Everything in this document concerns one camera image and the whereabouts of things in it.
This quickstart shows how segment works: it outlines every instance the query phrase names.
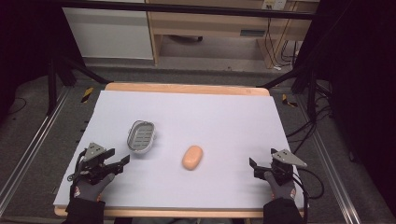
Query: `gray glove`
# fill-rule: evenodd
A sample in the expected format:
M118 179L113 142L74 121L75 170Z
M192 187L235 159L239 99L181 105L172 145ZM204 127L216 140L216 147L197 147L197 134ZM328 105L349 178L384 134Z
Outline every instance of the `gray glove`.
M82 178L77 182L74 197L92 202L99 202L102 191L113 181L114 177L114 174L109 174L95 185L91 185L88 180Z
M271 190L274 194L273 199L278 199L278 198L284 198L284 199L292 199L294 200L294 197L296 195L296 188L294 186L294 181L291 180L288 183L279 186L273 174L269 171L264 173L265 179L268 181L268 183L271 186Z

